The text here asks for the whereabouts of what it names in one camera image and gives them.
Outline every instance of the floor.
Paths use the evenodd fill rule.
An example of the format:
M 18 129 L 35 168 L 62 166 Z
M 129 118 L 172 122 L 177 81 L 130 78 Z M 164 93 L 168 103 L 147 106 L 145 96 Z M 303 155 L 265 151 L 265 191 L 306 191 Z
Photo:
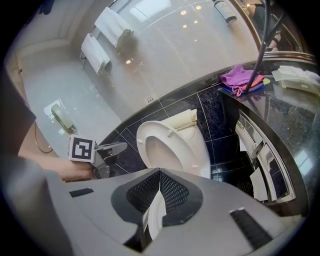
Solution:
M 253 169 L 244 152 L 240 152 L 233 161 L 211 165 L 211 179 L 229 183 L 253 197 L 252 173 Z

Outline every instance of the ceiling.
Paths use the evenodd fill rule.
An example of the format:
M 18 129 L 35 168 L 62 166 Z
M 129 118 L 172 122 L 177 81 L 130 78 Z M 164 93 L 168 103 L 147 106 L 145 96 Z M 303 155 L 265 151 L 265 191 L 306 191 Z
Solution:
M 21 29 L 15 48 L 22 49 L 54 40 L 71 41 L 83 16 L 94 0 L 55 0 L 48 15 L 36 14 Z

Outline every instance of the hand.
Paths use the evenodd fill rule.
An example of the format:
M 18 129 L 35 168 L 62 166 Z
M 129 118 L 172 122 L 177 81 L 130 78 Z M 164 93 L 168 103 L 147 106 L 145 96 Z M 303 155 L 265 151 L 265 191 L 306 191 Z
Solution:
M 19 156 L 36 162 L 43 169 L 57 172 L 63 181 L 94 178 L 92 167 L 87 162 L 70 161 L 26 151 L 20 151 Z

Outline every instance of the white paper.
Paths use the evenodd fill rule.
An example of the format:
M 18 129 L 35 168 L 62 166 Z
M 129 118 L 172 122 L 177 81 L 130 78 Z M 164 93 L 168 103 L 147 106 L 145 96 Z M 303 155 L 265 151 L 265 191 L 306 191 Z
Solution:
M 240 151 L 247 151 L 245 144 L 240 138 L 239 138 L 239 141 L 240 141 Z
M 259 201 L 268 200 L 265 181 L 259 167 L 250 175 L 250 179 L 253 185 L 253 197 Z

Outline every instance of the telephone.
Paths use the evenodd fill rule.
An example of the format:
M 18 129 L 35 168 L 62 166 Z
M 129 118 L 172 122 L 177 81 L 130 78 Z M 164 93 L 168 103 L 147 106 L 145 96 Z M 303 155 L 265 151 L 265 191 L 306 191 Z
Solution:
M 58 104 L 54 104 L 51 107 L 51 113 L 54 117 L 59 121 L 59 123 L 63 126 L 65 130 L 70 130 L 74 125 L 72 120 L 68 117 L 67 112 L 62 109 Z

